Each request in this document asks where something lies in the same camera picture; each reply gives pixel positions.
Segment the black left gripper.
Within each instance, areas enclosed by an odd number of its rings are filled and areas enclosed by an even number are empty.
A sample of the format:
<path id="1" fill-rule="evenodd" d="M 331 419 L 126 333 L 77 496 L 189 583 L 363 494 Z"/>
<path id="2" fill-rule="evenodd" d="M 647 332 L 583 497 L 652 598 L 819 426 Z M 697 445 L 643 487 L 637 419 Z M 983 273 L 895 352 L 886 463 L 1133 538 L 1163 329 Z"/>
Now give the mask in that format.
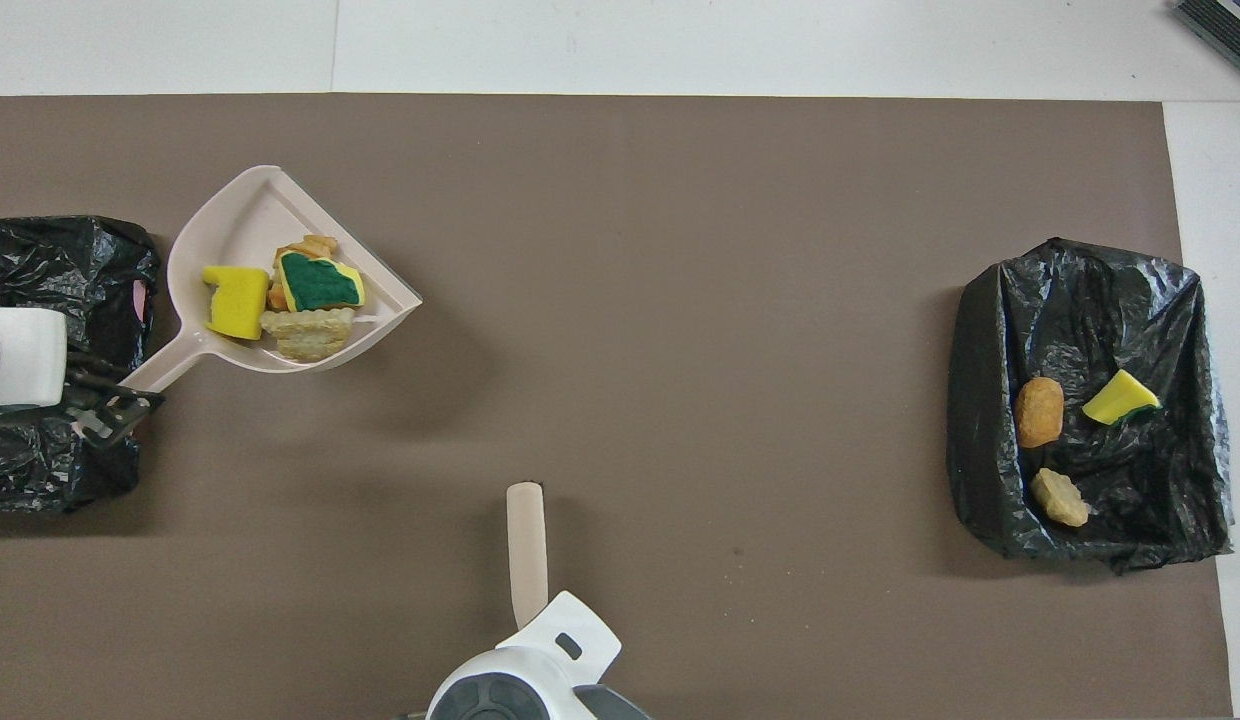
<path id="1" fill-rule="evenodd" d="M 122 445 L 143 420 L 166 402 L 162 393 L 131 392 L 117 384 L 131 368 L 114 366 L 103 357 L 69 349 L 66 354 L 64 404 L 81 437 L 91 446 Z"/>

